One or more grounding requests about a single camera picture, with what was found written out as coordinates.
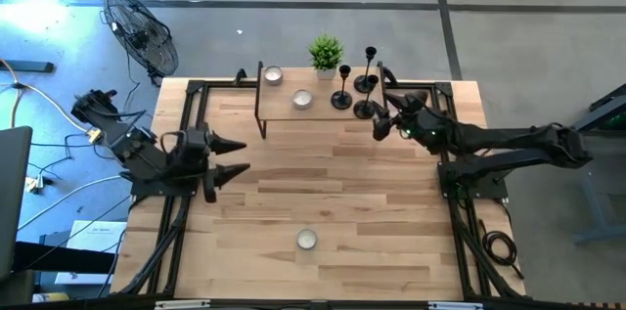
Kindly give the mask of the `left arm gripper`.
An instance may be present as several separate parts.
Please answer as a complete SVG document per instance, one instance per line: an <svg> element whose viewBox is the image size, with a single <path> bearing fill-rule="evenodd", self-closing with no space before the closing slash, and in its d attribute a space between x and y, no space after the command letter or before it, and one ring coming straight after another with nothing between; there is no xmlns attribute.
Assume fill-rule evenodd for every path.
<svg viewBox="0 0 626 310"><path fill-rule="evenodd" d="M230 165L216 164L213 170L209 167L210 153L223 155L247 147L244 142L223 138L209 130L208 124L203 122L198 128L187 130L187 149L193 163L194 175L199 179L199 185L206 202L216 202L215 187L221 189L228 182L241 173L250 169L249 163Z"/></svg>

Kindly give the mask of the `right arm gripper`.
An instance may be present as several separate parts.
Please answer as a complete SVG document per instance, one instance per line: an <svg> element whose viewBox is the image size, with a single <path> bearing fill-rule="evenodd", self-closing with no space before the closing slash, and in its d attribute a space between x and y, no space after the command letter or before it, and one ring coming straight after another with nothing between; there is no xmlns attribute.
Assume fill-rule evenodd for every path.
<svg viewBox="0 0 626 310"><path fill-rule="evenodd" d="M431 154L440 154L443 143L441 120L425 108L426 91L413 91L402 95L384 92L383 97L400 111L398 130L405 140L414 140ZM388 114L373 119L373 138L380 142L390 133L396 118Z"/></svg>

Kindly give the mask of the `black metal candlestick holder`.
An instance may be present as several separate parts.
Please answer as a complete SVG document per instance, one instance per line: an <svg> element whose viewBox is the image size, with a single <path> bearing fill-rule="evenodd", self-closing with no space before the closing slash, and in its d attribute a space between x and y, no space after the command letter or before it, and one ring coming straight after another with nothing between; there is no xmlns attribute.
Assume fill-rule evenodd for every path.
<svg viewBox="0 0 626 310"><path fill-rule="evenodd" d="M379 78L376 75L371 74L368 76L368 84L370 86L370 91L365 94L366 97L363 100L357 101L355 105L353 106L353 112L357 118L370 119L374 116L375 107L373 103L370 101L370 97L378 83L379 83Z"/></svg>
<svg viewBox="0 0 626 310"><path fill-rule="evenodd" d="M341 78L341 88L333 92L331 96L331 105L337 110L347 110L352 105L352 97L345 91L345 83L351 72L351 67L342 65L339 67L339 75Z"/></svg>
<svg viewBox="0 0 626 310"><path fill-rule="evenodd" d="M366 70L363 74L358 75L354 79L354 82L353 82L354 89L357 92L362 93L362 94L366 94L370 91L370 86L368 84L368 76L370 75L371 62L376 56L378 50L374 46L368 46L365 49L365 52L366 52L366 60L367 60Z"/></svg>

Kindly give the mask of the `dark leaf-print candle tin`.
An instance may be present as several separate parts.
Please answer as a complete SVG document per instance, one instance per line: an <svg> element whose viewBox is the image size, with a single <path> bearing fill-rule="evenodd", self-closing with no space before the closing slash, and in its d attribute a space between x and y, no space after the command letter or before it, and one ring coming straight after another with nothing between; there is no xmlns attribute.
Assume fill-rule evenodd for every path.
<svg viewBox="0 0 626 310"><path fill-rule="evenodd" d="M292 95L293 107L299 111L309 109L313 104L313 95L305 89L298 89Z"/></svg>

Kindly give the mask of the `patterned candle tin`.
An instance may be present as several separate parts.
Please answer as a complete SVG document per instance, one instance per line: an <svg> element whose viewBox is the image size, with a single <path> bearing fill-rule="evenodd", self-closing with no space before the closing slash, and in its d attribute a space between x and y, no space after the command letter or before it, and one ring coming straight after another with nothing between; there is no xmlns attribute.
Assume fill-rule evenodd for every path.
<svg viewBox="0 0 626 310"><path fill-rule="evenodd" d="M279 66L269 66L263 70L264 81L271 86L281 85L283 82L283 71Z"/></svg>

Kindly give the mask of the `blue floral candle tin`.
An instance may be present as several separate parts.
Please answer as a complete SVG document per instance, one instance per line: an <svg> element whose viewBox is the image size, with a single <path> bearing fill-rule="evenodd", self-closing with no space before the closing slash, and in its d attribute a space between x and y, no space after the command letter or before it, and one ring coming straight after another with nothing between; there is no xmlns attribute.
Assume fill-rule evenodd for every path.
<svg viewBox="0 0 626 310"><path fill-rule="evenodd" d="M302 229L296 236L296 244L299 248L310 250L317 244L317 234L311 229Z"/></svg>

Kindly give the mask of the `green plant white pot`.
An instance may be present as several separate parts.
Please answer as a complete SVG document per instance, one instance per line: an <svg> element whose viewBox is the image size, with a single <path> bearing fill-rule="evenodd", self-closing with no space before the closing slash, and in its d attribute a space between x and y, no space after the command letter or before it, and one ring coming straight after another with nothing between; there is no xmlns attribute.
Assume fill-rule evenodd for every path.
<svg viewBox="0 0 626 310"><path fill-rule="evenodd" d="M343 44L336 37L322 33L308 45L308 52L317 78L334 79L344 55Z"/></svg>

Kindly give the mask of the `black floor fan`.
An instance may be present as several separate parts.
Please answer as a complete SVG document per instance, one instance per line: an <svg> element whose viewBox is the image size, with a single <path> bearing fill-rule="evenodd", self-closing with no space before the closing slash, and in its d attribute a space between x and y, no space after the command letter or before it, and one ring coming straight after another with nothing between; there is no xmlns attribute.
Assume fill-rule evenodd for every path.
<svg viewBox="0 0 626 310"><path fill-rule="evenodd" d="M170 28L139 0L105 0L104 18L121 46L159 87L179 66Z"/></svg>

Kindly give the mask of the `silver aluminium bar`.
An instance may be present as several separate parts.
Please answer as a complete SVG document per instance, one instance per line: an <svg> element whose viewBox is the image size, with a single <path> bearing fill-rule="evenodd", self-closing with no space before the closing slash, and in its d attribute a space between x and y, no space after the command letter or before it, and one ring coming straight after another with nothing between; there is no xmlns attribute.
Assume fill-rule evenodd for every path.
<svg viewBox="0 0 626 310"><path fill-rule="evenodd" d="M157 301L154 310L202 310L210 309L208 299L175 299Z"/></svg>
<svg viewBox="0 0 626 310"><path fill-rule="evenodd" d="M482 303L464 301L430 301L428 310L484 310Z"/></svg>

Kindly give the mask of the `white power adapter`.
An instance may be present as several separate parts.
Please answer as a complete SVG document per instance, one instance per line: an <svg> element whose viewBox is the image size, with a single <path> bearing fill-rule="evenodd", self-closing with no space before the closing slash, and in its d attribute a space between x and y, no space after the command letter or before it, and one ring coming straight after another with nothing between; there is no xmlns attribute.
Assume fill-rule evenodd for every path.
<svg viewBox="0 0 626 310"><path fill-rule="evenodd" d="M42 175L37 177L26 176L24 179L24 189L32 194L38 194L46 185L50 184L50 180Z"/></svg>

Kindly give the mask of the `black desk bar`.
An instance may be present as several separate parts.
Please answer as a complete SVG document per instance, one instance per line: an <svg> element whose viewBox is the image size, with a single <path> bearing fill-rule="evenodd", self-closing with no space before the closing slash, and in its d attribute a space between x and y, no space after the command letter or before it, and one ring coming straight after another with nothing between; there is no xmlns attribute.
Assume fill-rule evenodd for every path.
<svg viewBox="0 0 626 310"><path fill-rule="evenodd" d="M11 270L107 274L115 257L109 252L17 242Z"/></svg>

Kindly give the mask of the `grey metal stand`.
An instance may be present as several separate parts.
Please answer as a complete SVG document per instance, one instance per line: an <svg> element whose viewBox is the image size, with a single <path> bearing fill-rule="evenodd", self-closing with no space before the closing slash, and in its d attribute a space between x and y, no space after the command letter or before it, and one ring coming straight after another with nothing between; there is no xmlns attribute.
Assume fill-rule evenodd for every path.
<svg viewBox="0 0 626 310"><path fill-rule="evenodd" d="M626 83L595 100L588 111L573 123L573 127L583 134L600 137L626 137ZM589 204L594 226L584 232L574 234L575 245L603 242L626 238L626 223L612 224L614 216L609 207L608 195L599 195L593 188L593 175L586 171L582 176L582 191Z"/></svg>

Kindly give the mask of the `dark grey panel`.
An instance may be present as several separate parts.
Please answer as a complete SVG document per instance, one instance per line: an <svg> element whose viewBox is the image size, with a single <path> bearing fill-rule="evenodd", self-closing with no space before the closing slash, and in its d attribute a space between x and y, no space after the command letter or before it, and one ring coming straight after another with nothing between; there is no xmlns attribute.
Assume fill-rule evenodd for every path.
<svg viewBox="0 0 626 310"><path fill-rule="evenodd" d="M12 269L32 128L0 130L0 280Z"/></svg>

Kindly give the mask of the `black floor bar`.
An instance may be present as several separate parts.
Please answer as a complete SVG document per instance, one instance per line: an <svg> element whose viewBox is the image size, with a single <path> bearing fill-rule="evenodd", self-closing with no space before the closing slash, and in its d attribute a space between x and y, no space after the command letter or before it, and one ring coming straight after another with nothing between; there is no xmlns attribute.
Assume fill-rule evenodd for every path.
<svg viewBox="0 0 626 310"><path fill-rule="evenodd" d="M55 65L50 62L35 62L35 61L16 61L16 60L8 60L8 61L0 61L0 69L8 70L7 65L14 72L24 71L24 72L40 72L40 73L51 73L54 71Z"/></svg>

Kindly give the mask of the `black metal table frame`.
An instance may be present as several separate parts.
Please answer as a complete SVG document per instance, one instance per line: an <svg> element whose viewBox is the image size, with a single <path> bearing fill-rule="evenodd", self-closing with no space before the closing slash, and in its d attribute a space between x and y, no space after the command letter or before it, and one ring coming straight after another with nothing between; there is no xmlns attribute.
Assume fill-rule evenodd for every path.
<svg viewBox="0 0 626 310"><path fill-rule="evenodd" d="M168 135L205 105L209 126L247 147L221 164L250 169L217 202L192 199L179 261L164 259L152 289L178 297L459 300L489 289L459 257L438 159L397 135L378 142L369 121L271 121L262 137L256 84L170 78L153 128ZM301 249L302 229L317 234Z"/></svg>

